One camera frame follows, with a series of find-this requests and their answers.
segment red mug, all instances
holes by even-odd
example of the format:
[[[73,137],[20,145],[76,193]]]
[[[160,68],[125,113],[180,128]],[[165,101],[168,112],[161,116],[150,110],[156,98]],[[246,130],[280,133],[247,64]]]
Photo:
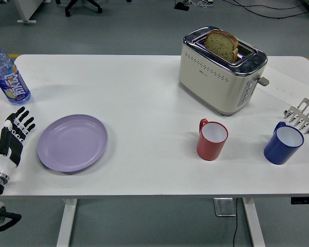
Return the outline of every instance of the red mug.
[[[207,161],[215,160],[228,139],[228,130],[219,122],[202,119],[199,124],[198,155]]]

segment paper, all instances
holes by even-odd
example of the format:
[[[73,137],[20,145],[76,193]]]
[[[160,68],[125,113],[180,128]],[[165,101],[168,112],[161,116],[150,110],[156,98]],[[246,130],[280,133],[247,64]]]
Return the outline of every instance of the paper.
[[[262,76],[269,80],[269,85],[257,85],[258,89],[297,107],[304,98],[309,99],[309,86],[286,76],[277,70],[266,67]]]

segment robotic hand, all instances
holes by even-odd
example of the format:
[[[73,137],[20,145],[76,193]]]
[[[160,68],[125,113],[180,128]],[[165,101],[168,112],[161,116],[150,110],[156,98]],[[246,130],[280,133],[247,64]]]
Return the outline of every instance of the robotic hand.
[[[21,107],[16,113],[7,117],[0,130],[0,195],[4,192],[4,184],[9,181],[11,171],[21,161],[26,135],[36,126],[32,123],[33,117],[23,122],[28,114],[29,111]]]

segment plate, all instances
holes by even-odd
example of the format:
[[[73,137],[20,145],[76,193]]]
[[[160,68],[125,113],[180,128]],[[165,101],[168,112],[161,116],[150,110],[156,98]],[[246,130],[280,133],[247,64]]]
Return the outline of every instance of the plate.
[[[48,168],[74,172],[89,167],[105,151],[108,131],[89,115],[69,115],[50,124],[38,142],[38,156]]]

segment chair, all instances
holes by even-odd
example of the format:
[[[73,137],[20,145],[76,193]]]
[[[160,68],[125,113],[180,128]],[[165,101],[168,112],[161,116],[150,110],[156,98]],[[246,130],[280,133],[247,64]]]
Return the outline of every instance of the chair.
[[[71,7],[77,2],[78,0],[71,0],[69,2],[69,4],[67,5],[67,7],[65,8],[65,15],[67,17],[69,17],[71,14],[69,12],[69,10],[71,9]],[[91,3],[92,5],[96,6],[97,7],[97,13],[102,13],[103,10],[102,8],[100,7],[100,5],[95,2],[94,0],[87,0],[87,2]],[[56,0],[56,4],[61,4],[61,0]]]

